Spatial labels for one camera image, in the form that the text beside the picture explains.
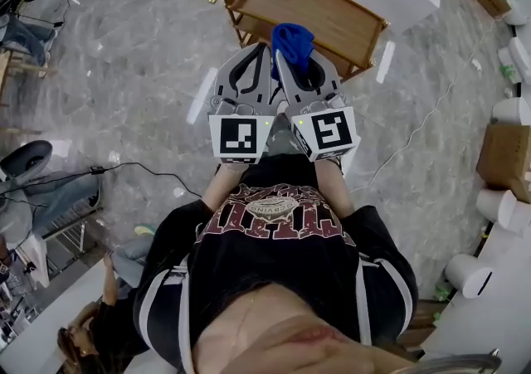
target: jeans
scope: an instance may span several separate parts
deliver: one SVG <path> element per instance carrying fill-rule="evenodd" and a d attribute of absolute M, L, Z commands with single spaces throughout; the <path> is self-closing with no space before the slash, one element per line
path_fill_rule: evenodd
<path fill-rule="evenodd" d="M 40 228 L 49 225 L 58 216 L 68 211 L 74 203 L 95 196 L 100 191 L 100 177 L 96 175 L 68 177 L 69 175 L 68 172 L 54 172 L 42 181 L 64 179 L 48 184 L 30 185 L 24 190 L 31 204 L 46 206 L 36 207 L 33 212 L 34 233 L 42 233 L 39 231 Z"/>
<path fill-rule="evenodd" d="M 46 63 L 43 43 L 52 39 L 53 36 L 53 29 L 24 23 L 9 15 L 9 22 L 6 25 L 6 33 L 2 42 L 6 44 L 16 42 L 18 45 L 23 46 L 37 64 L 43 66 Z"/>
<path fill-rule="evenodd" d="M 153 237 L 153 234 L 142 234 L 135 240 L 118 246 L 110 256 L 116 274 L 133 289 L 140 284 Z"/>

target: wooden shelf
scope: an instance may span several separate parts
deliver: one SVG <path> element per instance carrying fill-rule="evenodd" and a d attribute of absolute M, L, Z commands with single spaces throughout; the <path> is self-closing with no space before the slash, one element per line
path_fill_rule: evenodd
<path fill-rule="evenodd" d="M 236 25 L 238 29 L 262 38 L 270 39 L 268 24 L 304 26 L 315 35 L 318 51 L 328 52 L 324 56 L 344 59 L 343 65 L 352 62 L 361 69 L 370 67 L 376 41 L 384 28 L 383 19 L 350 0 L 229 0 L 227 9 L 246 15 Z M 262 22 L 251 24 L 253 18 Z"/>
<path fill-rule="evenodd" d="M 264 20 L 260 20 L 251 16 L 247 16 L 245 14 L 240 15 L 240 17 L 237 19 L 236 24 L 234 25 L 236 29 L 239 31 L 243 31 L 245 33 L 250 33 L 252 36 L 258 38 L 258 39 L 252 39 L 248 42 L 248 44 L 254 44 L 255 42 L 261 41 L 267 43 L 269 46 L 271 44 L 271 31 L 273 30 L 272 23 L 266 22 Z M 338 71 L 338 75 L 342 78 L 346 77 L 350 73 L 350 67 L 351 64 L 348 60 L 344 59 L 341 56 L 338 56 L 334 54 L 333 52 L 327 50 L 323 46 L 320 46 L 319 44 L 314 43 L 315 49 L 321 53 L 323 56 L 325 56 L 327 59 L 332 61 L 334 63 L 334 66 L 336 70 Z"/>

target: gray floor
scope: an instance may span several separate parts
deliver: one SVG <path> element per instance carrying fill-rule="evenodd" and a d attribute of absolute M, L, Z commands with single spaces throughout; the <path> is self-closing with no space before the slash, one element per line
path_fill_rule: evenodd
<path fill-rule="evenodd" d="M 222 4 L 207 0 L 78 0 L 51 51 L 59 69 L 44 80 L 18 76 L 5 98 L 3 118 L 45 131 L 62 155 L 51 168 L 82 169 L 139 161 L 177 172 L 194 191 L 214 173 L 208 107 L 194 98 L 212 68 L 238 49 Z M 37 0 L 26 14 L 61 20 L 65 0 Z M 445 263 L 479 242 L 485 220 L 474 204 L 475 175 L 492 105 L 508 84 L 496 50 L 509 29 L 494 24 L 475 0 L 441 0 L 441 8 L 401 36 L 387 32 L 396 50 L 383 83 L 374 68 L 345 86 L 362 143 L 346 179 L 357 206 L 375 205 L 411 261 L 421 295 L 430 296 Z M 439 109 L 367 186 L 378 166 L 406 145 L 455 78 Z M 18 90 L 14 84 L 20 84 Z M 198 110 L 195 123 L 189 110 Z M 118 243 L 133 226 L 154 226 L 176 206 L 177 180 L 140 168 L 106 174 L 106 211 L 100 221 Z"/>

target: black cable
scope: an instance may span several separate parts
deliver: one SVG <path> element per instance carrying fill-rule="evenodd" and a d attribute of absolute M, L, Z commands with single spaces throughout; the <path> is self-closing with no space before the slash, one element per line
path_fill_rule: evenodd
<path fill-rule="evenodd" d="M 65 12 L 63 12 L 63 26 L 62 26 L 61 30 L 59 31 L 59 33 L 61 33 L 61 31 L 63 30 L 63 27 L 65 27 L 65 24 L 66 24 L 66 13 L 70 9 L 70 7 L 71 7 L 70 0 L 66 0 L 66 9 L 65 9 Z"/>
<path fill-rule="evenodd" d="M 100 175 L 100 174 L 105 173 L 107 171 L 113 171 L 113 170 L 115 170 L 117 168 L 121 168 L 122 166 L 125 166 L 125 165 L 138 165 L 142 169 L 145 169 L 146 171 L 148 171 L 149 173 L 154 175 L 155 177 L 162 177 L 162 176 L 175 177 L 175 178 L 177 178 L 179 180 L 179 182 L 183 185 L 183 187 L 186 189 L 187 192 L 189 192 L 190 194 L 193 194 L 196 197 L 199 197 L 199 198 L 202 197 L 201 195 L 197 194 L 196 192 L 193 192 L 192 190 L 190 190 L 190 188 L 188 188 L 188 186 L 184 183 L 184 181 L 176 173 L 153 172 L 151 169 L 145 167 L 142 163 L 139 163 L 139 162 L 123 162 L 123 163 L 121 163 L 119 165 L 113 166 L 112 168 L 101 168 L 100 171 L 89 171 L 89 172 L 82 172 L 82 173 L 73 173 L 72 175 L 67 175 L 66 177 L 60 177 L 60 178 L 56 178 L 56 179 L 51 179 L 50 181 L 32 182 L 32 183 L 26 184 L 26 185 L 24 185 L 22 187 L 13 188 L 12 190 L 7 190 L 5 192 L 2 192 L 2 193 L 0 193 L 0 197 L 3 197 L 4 194 L 7 194 L 8 192 L 15 192 L 17 190 L 24 190 L 26 188 L 33 187 L 35 185 L 46 185 L 46 184 L 50 184 L 52 182 L 62 181 L 64 179 L 68 179 L 68 178 L 72 178 L 72 177 L 84 177 L 85 175 Z"/>
<path fill-rule="evenodd" d="M 44 20 L 44 19 L 37 19 L 36 17 L 31 17 L 31 16 L 26 16 L 25 14 L 17 14 L 18 17 L 26 17 L 28 19 L 32 19 L 32 20 L 38 20 L 39 22 L 44 22 L 44 23 L 49 23 L 51 25 L 53 25 L 53 27 L 59 27 L 59 26 L 62 26 L 64 22 L 49 22 L 47 20 Z"/>
<path fill-rule="evenodd" d="M 5 197 L 4 194 L 6 194 L 7 192 L 14 192 L 16 190 L 23 190 L 25 188 L 29 188 L 29 187 L 33 187 L 35 185 L 45 185 L 45 184 L 49 184 L 51 182 L 56 182 L 56 181 L 62 181 L 64 179 L 67 179 L 67 178 L 72 178 L 72 177 L 84 177 L 85 175 L 101 175 L 105 172 L 108 172 L 108 171 L 113 171 L 115 169 L 118 169 L 118 168 L 121 168 L 122 166 L 132 166 L 132 165 L 137 165 L 137 166 L 140 166 L 142 169 L 146 170 L 147 172 L 151 173 L 152 175 L 154 175 L 155 177 L 175 177 L 179 180 L 179 182 L 183 185 L 183 187 L 186 189 L 187 192 L 189 192 L 190 194 L 193 194 L 194 196 L 196 197 L 199 197 L 201 198 L 202 196 L 200 194 L 197 194 L 196 192 L 193 192 L 192 190 L 190 190 L 190 188 L 187 187 L 187 185 L 184 183 L 184 181 L 180 178 L 179 175 L 177 175 L 176 173 L 166 173 L 166 172 L 154 172 L 152 171 L 151 169 L 145 167 L 142 163 L 139 163 L 139 162 L 123 162 L 119 165 L 116 165 L 116 166 L 113 166 L 112 168 L 101 168 L 101 170 L 97 171 L 90 171 L 90 172 L 83 172 L 83 173 L 74 173 L 72 175 L 68 175 L 66 177 L 61 177 L 61 178 L 56 178 L 56 179 L 52 179 L 50 181 L 45 181 L 45 182 L 35 182 L 35 183 L 32 183 L 32 184 L 27 184 L 25 185 L 24 187 L 19 187 L 19 188 L 13 188 L 12 190 L 8 190 L 6 192 L 2 192 L 0 193 L 0 197 L 1 198 L 5 198 L 7 200 L 10 200 L 12 202 L 17 202 L 17 203 L 27 203 L 28 205 L 30 206 L 35 206 L 35 207 L 47 207 L 47 206 L 44 206 L 44 205 L 34 205 L 34 204 L 31 204 L 30 202 L 24 202 L 22 200 L 15 200 L 15 199 L 11 199 L 10 197 Z M 7 258 L 9 258 L 15 251 L 17 251 L 17 249 L 26 242 L 26 240 L 29 238 L 30 234 L 32 233 L 32 230 L 30 229 L 27 234 L 26 234 L 26 237 L 24 237 L 24 240 L 22 240 L 18 245 L 17 247 L 15 247 L 13 250 L 10 250 L 9 253 L 8 253 L 8 256 L 4 259 L 2 259 L 1 261 L 5 261 Z"/>
<path fill-rule="evenodd" d="M 176 173 L 153 172 L 151 169 L 148 169 L 142 163 L 139 163 L 139 162 L 124 162 L 124 163 L 121 163 L 121 164 L 119 164 L 117 166 L 113 166 L 112 168 L 105 169 L 105 172 L 112 171 L 113 169 L 121 168 L 122 166 L 125 166 L 125 165 L 138 165 L 142 169 L 145 169 L 146 171 L 148 171 L 149 173 L 154 175 L 155 177 L 175 177 L 175 178 L 177 178 L 179 180 L 179 182 L 183 185 L 183 187 L 186 189 L 187 192 L 189 192 L 190 194 L 193 194 L 196 197 L 199 197 L 199 198 L 202 197 L 200 194 L 197 194 L 196 192 L 193 192 L 192 190 L 190 190 L 190 188 L 187 187 L 187 185 L 184 183 L 184 181 Z"/>
<path fill-rule="evenodd" d="M 15 200 L 14 198 L 6 197 L 6 196 L 0 196 L 0 198 L 4 198 L 6 200 L 9 200 L 10 202 L 15 202 L 15 203 L 26 203 L 27 205 L 30 205 L 33 207 L 48 207 L 47 205 L 35 205 L 33 203 L 26 202 L 24 200 Z"/>
<path fill-rule="evenodd" d="M 61 178 L 56 178 L 56 179 L 52 179 L 50 181 L 45 181 L 45 182 L 32 182 L 31 184 L 26 184 L 25 186 L 23 187 L 19 187 L 19 188 L 13 188 L 12 190 L 7 190 L 5 192 L 1 192 L 0 193 L 0 197 L 3 197 L 4 194 L 7 194 L 8 192 L 15 192 L 15 191 L 18 191 L 18 190 L 25 190 L 26 188 L 29 188 L 29 187 L 33 187 L 34 185 L 46 185 L 46 184 L 50 184 L 52 182 L 56 182 L 56 181 L 62 181 L 63 179 L 67 179 L 67 178 L 73 178 L 73 177 L 84 177 L 85 175 L 90 175 L 92 172 L 83 172 L 83 173 L 74 173 L 72 175 L 68 175 L 66 177 L 61 177 Z"/>
<path fill-rule="evenodd" d="M 282 90 L 282 85 L 279 85 L 275 88 L 275 90 L 273 91 L 273 94 L 271 95 L 271 98 L 269 99 L 269 104 L 273 102 L 273 100 L 275 99 L 276 95 L 278 94 L 280 90 Z"/>

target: hand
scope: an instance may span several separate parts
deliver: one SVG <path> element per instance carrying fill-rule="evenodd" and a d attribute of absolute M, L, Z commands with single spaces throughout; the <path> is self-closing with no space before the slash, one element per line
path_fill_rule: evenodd
<path fill-rule="evenodd" d="M 110 252 L 105 253 L 105 256 L 103 257 L 103 263 L 105 268 L 108 270 L 114 269 L 113 260 L 110 258 Z"/>

